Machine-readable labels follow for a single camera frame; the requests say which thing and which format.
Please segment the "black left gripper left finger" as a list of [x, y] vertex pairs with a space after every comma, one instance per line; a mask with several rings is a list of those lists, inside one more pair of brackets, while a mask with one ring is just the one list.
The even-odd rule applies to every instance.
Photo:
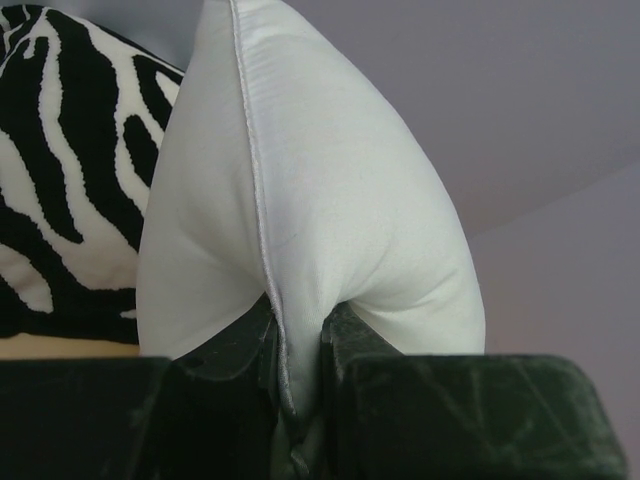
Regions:
[[278, 417], [267, 298], [171, 361], [1, 365], [5, 479], [265, 479]]

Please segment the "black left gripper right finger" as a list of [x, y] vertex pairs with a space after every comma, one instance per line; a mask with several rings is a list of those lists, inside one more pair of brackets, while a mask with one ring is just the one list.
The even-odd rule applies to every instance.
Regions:
[[347, 305], [321, 332], [336, 479], [624, 479], [590, 378], [549, 355], [404, 355]]

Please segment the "white pillow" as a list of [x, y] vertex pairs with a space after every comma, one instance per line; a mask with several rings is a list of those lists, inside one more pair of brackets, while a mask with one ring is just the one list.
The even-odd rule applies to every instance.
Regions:
[[274, 479], [315, 471], [338, 304], [405, 354], [485, 350], [461, 222], [396, 110], [286, 3], [207, 1], [144, 218], [140, 351], [180, 358], [262, 296], [279, 327]]

